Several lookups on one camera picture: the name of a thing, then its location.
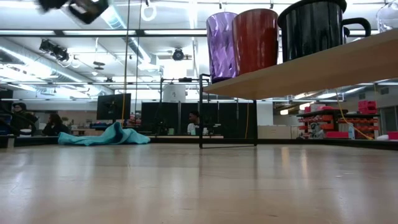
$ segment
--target computer monitor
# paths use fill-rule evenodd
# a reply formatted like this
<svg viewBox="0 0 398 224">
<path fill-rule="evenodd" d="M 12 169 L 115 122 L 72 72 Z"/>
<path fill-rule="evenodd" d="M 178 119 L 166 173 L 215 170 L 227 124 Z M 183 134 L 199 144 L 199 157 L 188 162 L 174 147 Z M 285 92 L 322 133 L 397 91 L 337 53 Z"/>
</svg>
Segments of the computer monitor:
<svg viewBox="0 0 398 224">
<path fill-rule="evenodd" d="M 126 94 L 123 113 L 123 94 L 99 96 L 97 103 L 97 120 L 129 119 L 131 94 Z"/>
</svg>

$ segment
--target ceiling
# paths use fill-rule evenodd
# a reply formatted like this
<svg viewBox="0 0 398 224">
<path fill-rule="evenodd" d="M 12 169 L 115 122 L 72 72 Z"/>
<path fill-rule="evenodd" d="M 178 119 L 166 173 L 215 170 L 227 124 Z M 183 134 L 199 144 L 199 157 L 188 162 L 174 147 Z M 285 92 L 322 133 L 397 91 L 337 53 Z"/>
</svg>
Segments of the ceiling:
<svg viewBox="0 0 398 224">
<path fill-rule="evenodd" d="M 150 7 L 155 7 L 156 14 L 152 8 L 148 8 L 143 1 L 144 16 L 154 18 L 151 21 L 142 19 L 140 12 L 141 1 L 133 0 L 130 5 L 130 21 L 128 17 L 128 1 L 114 0 L 113 6 L 120 15 L 124 24 L 129 24 L 130 29 L 205 29 L 205 22 L 209 16 L 217 12 L 229 11 L 241 13 L 254 8 L 270 8 L 270 4 L 259 4 L 257 0 L 222 0 L 226 2 L 221 9 L 219 0 L 197 0 L 196 4 L 191 4 L 192 0 L 157 0 L 150 1 Z M 280 14 L 285 8 L 296 1 L 273 0 L 273 10 Z M 383 7 L 384 1 L 380 0 L 354 0 L 348 1 L 348 8 L 344 13 L 344 18 L 364 17 L 377 30 L 376 13 Z M 41 14 L 36 10 L 37 6 L 32 1 L 6 1 L 0 0 L 0 29 L 111 29 L 103 17 L 97 18 L 92 24 L 82 24 L 76 20 L 66 8 L 52 10 L 46 14 Z M 349 26 L 350 29 L 361 30 L 362 27 L 356 25 Z M 7 37 L 8 40 L 19 45 L 22 49 L 30 50 L 41 54 L 39 50 L 43 38 L 40 37 Z M 121 77 L 124 75 L 126 43 L 119 37 L 101 37 L 98 39 L 96 51 L 96 39 L 92 37 L 51 37 L 51 42 L 65 47 L 71 58 L 67 63 L 62 63 L 68 70 L 83 75 L 89 80 L 103 82 L 106 77 Z M 182 48 L 185 54 L 193 55 L 194 46 L 195 60 L 198 73 L 209 73 L 208 66 L 208 47 L 206 37 L 141 37 L 136 38 L 142 49 L 149 55 L 156 55 L 159 60 L 158 65 L 172 64 L 171 52 L 175 48 Z M 43 57 L 56 62 L 53 57 L 43 55 Z M 93 76 L 95 71 L 94 61 L 103 62 L 106 65 L 104 70 L 98 70 L 98 74 Z M 186 76 L 194 77 L 193 60 L 187 60 L 184 64 L 179 64 L 187 68 Z M 127 48 L 127 75 L 128 81 L 134 82 L 138 74 L 139 81 L 158 82 L 160 80 L 159 71 L 141 70 L 137 68 L 137 57 L 130 47 Z"/>
</svg>

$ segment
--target mug handle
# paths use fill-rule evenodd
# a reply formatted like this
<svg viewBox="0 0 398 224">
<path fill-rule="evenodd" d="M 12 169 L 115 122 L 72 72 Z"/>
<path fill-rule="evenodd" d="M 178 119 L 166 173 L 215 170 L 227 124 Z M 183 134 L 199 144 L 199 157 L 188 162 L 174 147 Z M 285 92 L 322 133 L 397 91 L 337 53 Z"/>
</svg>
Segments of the mug handle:
<svg viewBox="0 0 398 224">
<path fill-rule="evenodd" d="M 352 19 L 343 19 L 341 25 L 349 25 L 349 24 L 360 24 L 365 29 L 365 37 L 369 37 L 371 35 L 371 24 L 365 18 L 352 18 Z"/>
</svg>

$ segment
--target wooden table surface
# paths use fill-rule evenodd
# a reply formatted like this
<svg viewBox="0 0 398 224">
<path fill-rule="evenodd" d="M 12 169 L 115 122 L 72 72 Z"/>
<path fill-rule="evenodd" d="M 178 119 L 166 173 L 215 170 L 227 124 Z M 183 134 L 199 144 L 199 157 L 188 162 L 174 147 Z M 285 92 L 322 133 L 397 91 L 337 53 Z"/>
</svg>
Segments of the wooden table surface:
<svg viewBox="0 0 398 224">
<path fill-rule="evenodd" d="M 336 146 L 37 146 L 0 152 L 1 224 L 398 220 L 398 152 Z"/>
</svg>

